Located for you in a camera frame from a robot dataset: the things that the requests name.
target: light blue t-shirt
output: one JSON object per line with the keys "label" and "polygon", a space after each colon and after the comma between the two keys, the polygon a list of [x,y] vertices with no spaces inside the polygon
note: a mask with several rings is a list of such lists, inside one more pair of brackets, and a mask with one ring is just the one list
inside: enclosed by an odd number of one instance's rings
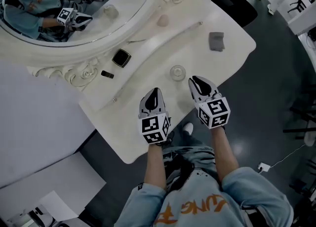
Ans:
{"label": "light blue t-shirt", "polygon": [[169,194],[143,184],[133,189],[116,227],[210,226],[244,227],[241,207],[260,209],[271,227],[289,227],[293,209],[286,196],[249,167],[227,175],[222,188],[202,170],[195,169],[180,190]]}
{"label": "light blue t-shirt", "polygon": [[20,2],[24,10],[7,4],[4,6],[4,19],[19,32],[34,39],[40,35],[39,28],[43,23],[43,18],[35,15],[62,6],[60,0],[20,0]]}

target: gray floor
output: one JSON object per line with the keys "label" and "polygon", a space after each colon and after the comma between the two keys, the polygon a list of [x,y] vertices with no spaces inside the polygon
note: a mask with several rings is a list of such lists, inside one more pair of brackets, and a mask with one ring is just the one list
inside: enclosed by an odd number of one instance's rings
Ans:
{"label": "gray floor", "polygon": [[[283,134],[284,128],[304,127],[288,111],[301,90],[315,83],[315,72],[303,46],[277,12],[267,13],[267,1],[249,0],[258,17],[244,29],[256,41],[256,49],[241,69],[224,82],[220,92],[232,110],[226,126],[227,136],[241,166],[256,169],[259,162],[274,164],[302,145],[295,135]],[[184,123],[194,124],[193,135],[210,142],[208,130],[201,125],[193,110],[175,128],[174,143]],[[289,187],[295,168],[308,151],[303,147],[284,162],[263,175],[285,193],[294,206],[301,198]],[[112,226],[133,187],[143,181],[146,155],[133,164],[124,164],[97,133],[81,150],[91,166],[107,184],[86,207],[103,226]]]}

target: white power adapter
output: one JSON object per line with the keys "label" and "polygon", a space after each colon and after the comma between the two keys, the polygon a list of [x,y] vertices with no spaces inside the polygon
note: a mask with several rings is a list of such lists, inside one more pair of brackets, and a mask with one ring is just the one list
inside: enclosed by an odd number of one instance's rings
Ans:
{"label": "white power adapter", "polygon": [[258,165],[258,169],[261,170],[261,171],[264,171],[264,172],[268,172],[268,170],[270,169],[271,166],[263,163],[263,162],[260,162],[260,164]]}

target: chair seat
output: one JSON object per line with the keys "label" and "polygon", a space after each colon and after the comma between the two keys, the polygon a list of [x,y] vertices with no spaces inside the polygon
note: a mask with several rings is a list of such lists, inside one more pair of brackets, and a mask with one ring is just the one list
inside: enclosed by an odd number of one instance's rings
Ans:
{"label": "chair seat", "polygon": [[242,27],[258,16],[257,11],[247,0],[212,0],[212,2],[223,9]]}

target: mirror frame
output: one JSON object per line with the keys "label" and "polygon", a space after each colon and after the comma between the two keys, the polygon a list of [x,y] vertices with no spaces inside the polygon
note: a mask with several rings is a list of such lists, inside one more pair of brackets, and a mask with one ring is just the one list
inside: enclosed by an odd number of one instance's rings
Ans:
{"label": "mirror frame", "polygon": [[146,0],[137,13],[112,34],[90,43],[68,47],[42,46],[26,42],[23,39],[27,38],[13,36],[10,33],[12,30],[1,22],[0,59],[31,67],[53,67],[95,58],[103,55],[135,33],[146,23],[160,3],[161,0]]}

